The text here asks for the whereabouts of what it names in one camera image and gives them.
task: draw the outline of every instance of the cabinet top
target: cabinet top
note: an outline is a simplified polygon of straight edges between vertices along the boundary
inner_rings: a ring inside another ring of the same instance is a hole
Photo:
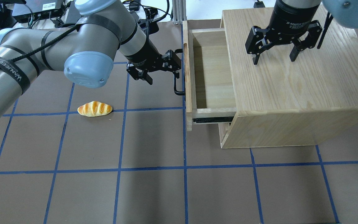
[[[358,110],[358,37],[332,24],[321,49],[307,49],[295,62],[293,44],[265,51],[253,65],[245,43],[252,26],[266,28],[273,8],[224,10],[223,26],[238,115],[251,111]],[[314,17],[324,24],[327,11]]]

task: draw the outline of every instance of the open drawer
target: open drawer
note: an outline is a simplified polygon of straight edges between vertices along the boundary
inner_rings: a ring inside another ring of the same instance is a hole
[[[277,46],[255,66],[245,42],[272,11],[224,10],[217,29],[189,30],[183,22],[187,130],[219,123],[222,148],[309,146],[358,123],[355,31],[333,21],[323,48],[292,63],[293,46]],[[321,7],[315,19],[326,14]]]
[[[188,30],[183,23],[186,122],[230,123],[236,102],[224,28]]]

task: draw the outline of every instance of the light blue joint cover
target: light blue joint cover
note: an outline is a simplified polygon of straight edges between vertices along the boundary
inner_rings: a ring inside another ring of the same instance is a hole
[[[3,38],[5,37],[5,35],[7,33],[9,33],[12,30],[17,30],[17,29],[25,29],[25,28],[24,27],[23,28],[5,28],[5,29],[0,30],[0,45],[1,45]]]
[[[101,11],[117,0],[74,0],[77,10],[81,15],[87,16]]]
[[[67,58],[64,75],[75,84],[88,88],[99,88],[106,84],[114,62],[100,52],[83,51]]]
[[[358,28],[358,0],[323,0],[334,19],[347,28]]]

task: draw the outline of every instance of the robotic arm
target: robotic arm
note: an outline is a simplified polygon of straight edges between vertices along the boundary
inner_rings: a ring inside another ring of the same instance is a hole
[[[328,10],[324,29],[319,21],[312,21],[320,4],[321,0],[277,0],[270,24],[265,29],[253,26],[246,41],[246,50],[253,55],[254,65],[257,65],[261,53],[283,44],[294,44],[290,54],[294,62],[300,52],[314,48],[323,33],[320,48],[334,17],[344,27],[358,28],[358,0],[323,0]]]
[[[63,71],[72,82],[89,88],[105,85],[117,50],[128,59],[127,70],[135,79],[152,84],[148,72],[157,70],[179,78],[180,50],[161,55],[121,1],[75,4],[84,17],[66,32],[0,31],[0,117],[44,70]]]

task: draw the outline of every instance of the black box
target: black box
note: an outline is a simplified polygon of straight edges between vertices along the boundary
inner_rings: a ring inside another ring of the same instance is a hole
[[[254,3],[254,8],[264,8],[263,1],[255,2]]]
[[[64,14],[63,0],[29,0],[27,6],[31,8],[34,13],[34,20],[48,19],[49,13],[52,12],[51,17],[59,17]],[[30,10],[23,4],[15,4],[12,16],[19,23],[26,23],[31,17]]]
[[[12,10],[0,4],[0,29],[13,27],[16,21],[12,17]]]

